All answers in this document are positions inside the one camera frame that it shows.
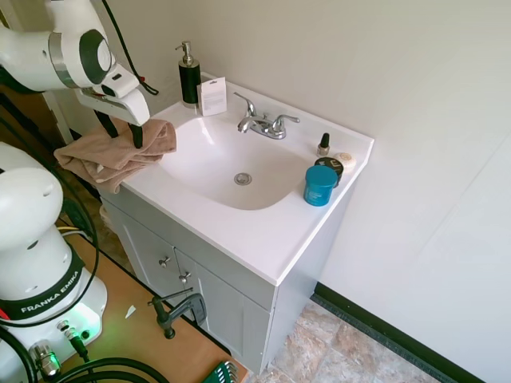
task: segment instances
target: wooden table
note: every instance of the wooden table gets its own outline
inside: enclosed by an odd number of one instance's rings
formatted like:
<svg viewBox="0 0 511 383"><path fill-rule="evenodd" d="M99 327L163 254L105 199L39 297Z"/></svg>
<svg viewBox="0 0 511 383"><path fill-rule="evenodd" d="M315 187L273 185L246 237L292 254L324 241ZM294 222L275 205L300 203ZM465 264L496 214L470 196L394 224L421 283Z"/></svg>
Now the wooden table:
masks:
<svg viewBox="0 0 511 383"><path fill-rule="evenodd" d="M68 239L87 269L92 270L95 257L93 246L79 235ZM108 302L103 314L103 331L98 339L88 345L91 360L129 357L151 365L170 383L201 383L221 361L234 361L181 318L173 324L176 336L172 340L166 339L156 323L154 309L147 306L153 297L151 293L104 255L100 258L97 276L106 285ZM131 305L136 307L136 311L125 318ZM66 371L82 363L75 354L62 367ZM244 381L247 370L240 363L236 364L240 369L240 381Z"/></svg>

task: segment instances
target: franka emika robot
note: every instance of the franka emika robot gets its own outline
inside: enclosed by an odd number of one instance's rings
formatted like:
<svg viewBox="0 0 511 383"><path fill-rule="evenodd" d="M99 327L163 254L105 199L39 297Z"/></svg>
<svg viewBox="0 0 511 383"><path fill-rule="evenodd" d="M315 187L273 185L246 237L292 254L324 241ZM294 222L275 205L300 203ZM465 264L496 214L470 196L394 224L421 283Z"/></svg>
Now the franka emika robot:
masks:
<svg viewBox="0 0 511 383"><path fill-rule="evenodd" d="M98 116L125 120L141 134L149 110L137 89L139 79L116 63L90 1L46 0L46 7L51 32L0 26L3 84L21 93L75 89L78 100ZM70 339L86 345L101 333L107 301L105 284L90 279L54 225L62 201L57 178L0 142L0 330L30 351L43 377L56 373L57 359L76 353ZM0 382L27 381L26 365L2 339Z"/></svg>

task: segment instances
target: soap dispenser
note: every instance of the soap dispenser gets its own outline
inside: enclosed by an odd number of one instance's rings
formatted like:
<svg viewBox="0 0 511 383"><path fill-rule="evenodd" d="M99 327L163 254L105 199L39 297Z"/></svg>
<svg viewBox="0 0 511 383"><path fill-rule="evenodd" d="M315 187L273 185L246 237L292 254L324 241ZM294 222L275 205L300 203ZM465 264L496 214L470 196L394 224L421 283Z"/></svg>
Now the soap dispenser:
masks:
<svg viewBox="0 0 511 383"><path fill-rule="evenodd" d="M183 59L179 61L179 77L181 79L181 91L183 93L183 102L187 106L195 106L199 102L197 96L197 86L200 84L200 65L199 61L192 57L190 53L190 41L183 41L176 50L184 51Z"/></svg>

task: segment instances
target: blue jar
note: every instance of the blue jar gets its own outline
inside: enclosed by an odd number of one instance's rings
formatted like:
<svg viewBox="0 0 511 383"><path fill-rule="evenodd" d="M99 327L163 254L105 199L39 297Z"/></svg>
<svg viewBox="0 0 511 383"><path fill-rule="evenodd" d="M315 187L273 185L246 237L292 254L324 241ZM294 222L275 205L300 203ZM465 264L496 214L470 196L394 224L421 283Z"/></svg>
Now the blue jar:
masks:
<svg viewBox="0 0 511 383"><path fill-rule="evenodd" d="M315 165L307 169L303 198L313 206L324 206L330 201L338 181L337 173L328 166Z"/></svg>

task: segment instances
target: cabinet door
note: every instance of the cabinet door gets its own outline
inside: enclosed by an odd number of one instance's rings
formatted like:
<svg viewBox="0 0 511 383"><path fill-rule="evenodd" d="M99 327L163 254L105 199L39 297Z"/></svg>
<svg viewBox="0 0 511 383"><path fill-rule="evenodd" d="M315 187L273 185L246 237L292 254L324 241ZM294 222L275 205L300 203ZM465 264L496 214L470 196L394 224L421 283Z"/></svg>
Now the cabinet door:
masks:
<svg viewBox="0 0 511 383"><path fill-rule="evenodd" d="M137 277L160 296L182 291L174 247L113 205L105 206ZM176 305L183 297L168 302Z"/></svg>
<svg viewBox="0 0 511 383"><path fill-rule="evenodd" d="M271 315L222 279L196 264L197 281L206 301L206 330L253 371L260 371Z"/></svg>
<svg viewBox="0 0 511 383"><path fill-rule="evenodd" d="M195 293L201 293L199 278L197 277L196 263L188 256L184 255L179 249L175 248L177 263L179 264L179 270L181 271L180 281L183 284L183 289L189 289L193 287L193 291L187 293L190 296ZM186 314L188 319L194 320L192 313L189 311ZM208 330L208 319L201 326L204 330Z"/></svg>

